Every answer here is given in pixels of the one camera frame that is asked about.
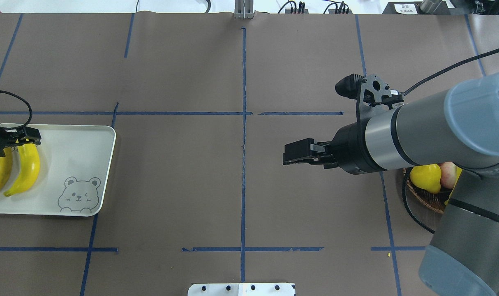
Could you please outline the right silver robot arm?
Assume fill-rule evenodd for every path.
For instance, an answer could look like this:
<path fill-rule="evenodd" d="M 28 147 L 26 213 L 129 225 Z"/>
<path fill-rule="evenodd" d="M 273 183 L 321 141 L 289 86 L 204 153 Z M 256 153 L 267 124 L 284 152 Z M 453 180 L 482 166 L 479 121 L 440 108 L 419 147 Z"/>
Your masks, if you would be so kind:
<path fill-rule="evenodd" d="M 419 277 L 440 296 L 499 296 L 499 73 L 409 104 L 374 74 L 351 74 L 335 90 L 356 101 L 356 122 L 328 142 L 286 144 L 283 165 L 358 175 L 454 163 L 462 172 Z"/>

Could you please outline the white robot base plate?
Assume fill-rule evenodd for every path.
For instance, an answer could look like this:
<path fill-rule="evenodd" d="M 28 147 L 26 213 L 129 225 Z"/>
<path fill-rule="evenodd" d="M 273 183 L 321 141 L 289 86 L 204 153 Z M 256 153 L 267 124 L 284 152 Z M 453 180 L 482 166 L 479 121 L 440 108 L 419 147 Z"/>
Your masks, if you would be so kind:
<path fill-rule="evenodd" d="M 285 282 L 264 283 L 197 283 L 188 296 L 296 296 L 295 285 Z"/>

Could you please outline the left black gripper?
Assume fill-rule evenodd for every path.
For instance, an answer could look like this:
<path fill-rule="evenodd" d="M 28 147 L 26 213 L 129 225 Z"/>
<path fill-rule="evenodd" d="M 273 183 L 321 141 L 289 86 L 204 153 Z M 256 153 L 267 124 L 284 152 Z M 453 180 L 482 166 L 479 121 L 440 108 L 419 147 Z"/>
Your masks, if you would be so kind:
<path fill-rule="evenodd" d="M 24 144 L 41 144 L 41 134 L 38 129 L 29 126 L 0 129 L 0 157 L 5 157 L 6 146 L 23 146 Z"/>

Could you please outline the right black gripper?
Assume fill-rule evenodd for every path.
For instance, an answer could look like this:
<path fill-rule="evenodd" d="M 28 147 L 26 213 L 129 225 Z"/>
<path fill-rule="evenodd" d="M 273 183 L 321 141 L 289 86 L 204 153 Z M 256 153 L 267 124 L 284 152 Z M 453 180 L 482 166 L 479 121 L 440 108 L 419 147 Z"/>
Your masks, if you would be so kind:
<path fill-rule="evenodd" d="M 329 146 L 328 142 L 314 139 L 288 143 L 284 145 L 283 165 L 322 164 L 325 170 L 339 167 L 353 175 L 374 173 L 375 162 L 367 153 L 365 141 L 360 139 L 361 131 L 357 123 L 344 126 L 337 131 Z M 333 157 L 331 161 L 327 146 Z"/>

